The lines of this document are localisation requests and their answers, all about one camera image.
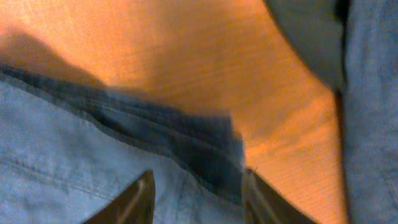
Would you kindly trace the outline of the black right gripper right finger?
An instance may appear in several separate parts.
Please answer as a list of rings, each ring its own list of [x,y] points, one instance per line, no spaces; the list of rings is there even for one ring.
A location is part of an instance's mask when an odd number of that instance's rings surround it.
[[[315,224],[250,168],[243,172],[241,194],[247,224]]]

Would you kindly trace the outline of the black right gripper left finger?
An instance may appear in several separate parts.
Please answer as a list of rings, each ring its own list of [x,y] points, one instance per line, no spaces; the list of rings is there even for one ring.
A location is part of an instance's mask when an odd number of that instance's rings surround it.
[[[154,209],[154,174],[152,170],[146,170],[84,224],[153,224]]]

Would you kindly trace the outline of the dark blue denim shorts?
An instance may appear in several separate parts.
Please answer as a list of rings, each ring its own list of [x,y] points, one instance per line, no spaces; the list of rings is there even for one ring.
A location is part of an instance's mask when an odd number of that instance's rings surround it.
[[[84,223],[144,171],[153,223],[246,223],[229,116],[1,67],[1,222]]]

